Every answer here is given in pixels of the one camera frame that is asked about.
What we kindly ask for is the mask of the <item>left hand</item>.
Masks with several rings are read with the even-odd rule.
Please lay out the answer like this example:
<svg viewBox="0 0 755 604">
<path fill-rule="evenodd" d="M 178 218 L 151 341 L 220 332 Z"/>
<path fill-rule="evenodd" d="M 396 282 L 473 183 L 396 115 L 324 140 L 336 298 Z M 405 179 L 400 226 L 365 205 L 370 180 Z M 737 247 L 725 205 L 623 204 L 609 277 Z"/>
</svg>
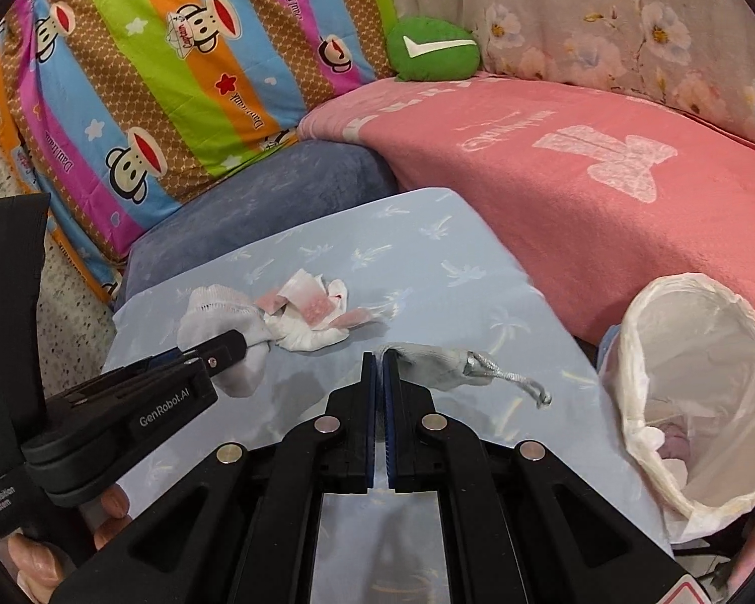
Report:
<svg viewBox="0 0 755 604">
<path fill-rule="evenodd" d="M 27 533 L 16 532 L 8 537 L 6 548 L 16 568 L 16 583 L 30 602 L 49 602 L 67 574 L 72 571 L 77 558 L 87 548 L 87 535 L 91 535 L 91 550 L 100 551 L 117 537 L 132 522 L 129 515 L 130 502 L 124 489 L 113 484 L 99 496 L 96 506 L 99 514 L 92 518 L 99 525 L 92 529 L 82 513 L 57 511 L 53 521 L 63 523 L 63 531 L 54 525 L 42 527 L 40 537 L 33 539 Z"/>
</svg>

